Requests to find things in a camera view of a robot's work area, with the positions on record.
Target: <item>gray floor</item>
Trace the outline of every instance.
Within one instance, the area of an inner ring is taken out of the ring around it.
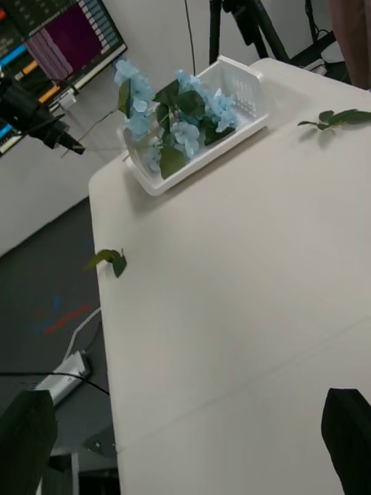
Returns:
[[[96,273],[83,270],[93,253],[85,200],[0,258],[0,371],[48,371],[60,364],[72,332],[99,306]],[[99,324],[100,315],[80,333],[73,350],[89,349],[89,378],[107,388]],[[37,381],[0,378],[0,414]],[[88,384],[78,387],[56,414],[59,449],[78,449],[111,425],[109,397]]]

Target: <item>tripod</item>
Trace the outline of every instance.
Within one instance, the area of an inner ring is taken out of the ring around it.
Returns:
[[[290,63],[284,45],[260,0],[210,0],[210,64],[214,63],[219,56],[222,7],[225,12],[232,12],[243,41],[248,46],[254,44],[260,58],[268,57],[261,34],[263,33],[276,59]]]

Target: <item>black cable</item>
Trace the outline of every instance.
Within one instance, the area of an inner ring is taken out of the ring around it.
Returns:
[[[50,374],[55,375],[57,377],[77,378],[77,380],[81,380],[81,381],[91,385],[91,387],[96,388],[97,390],[103,392],[104,394],[106,394],[108,396],[110,395],[110,392],[108,392],[104,388],[100,387],[99,385],[93,383],[92,381],[87,380],[87,378],[80,377],[79,375],[72,374],[72,373],[55,373],[54,371],[51,371],[51,372],[50,371],[36,371],[36,372],[27,371],[25,373],[19,373],[19,372],[14,371],[14,372],[10,372],[10,373],[0,372],[0,378],[1,377],[47,377]]]
[[[188,31],[189,31],[189,41],[191,43],[193,75],[195,76],[196,75],[195,47],[193,45],[192,28],[191,28],[191,21],[190,21],[190,18],[189,18],[189,9],[188,9],[188,1],[187,0],[184,0],[184,5],[185,5],[185,13],[187,15],[187,25],[188,25]]]

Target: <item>power strip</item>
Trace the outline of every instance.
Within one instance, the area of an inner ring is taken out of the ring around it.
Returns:
[[[83,358],[83,355],[80,352],[76,352],[63,361],[62,364],[54,370],[54,373],[70,373],[85,378],[89,375],[90,368],[87,365],[87,361]],[[82,380],[79,380],[78,378],[50,374],[36,385],[35,390],[49,390],[53,403],[56,406],[82,383]]]

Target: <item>white wall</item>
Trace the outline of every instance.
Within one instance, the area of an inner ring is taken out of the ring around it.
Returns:
[[[330,26],[327,0],[313,0],[320,28]],[[184,0],[105,0],[129,46],[128,57],[145,71],[155,87],[172,79],[174,70],[192,70]],[[304,0],[265,0],[268,14],[290,56],[311,44]],[[209,0],[189,0],[197,70],[207,67]],[[231,14],[223,14],[221,53],[250,64],[254,48],[246,48]],[[87,85],[67,120],[81,136],[115,107],[117,89],[105,70]],[[107,119],[85,141],[90,147],[118,147],[116,127],[121,116]],[[118,154],[86,152],[83,157],[51,151],[25,139],[0,160],[0,255],[24,241],[87,196],[89,178]]]

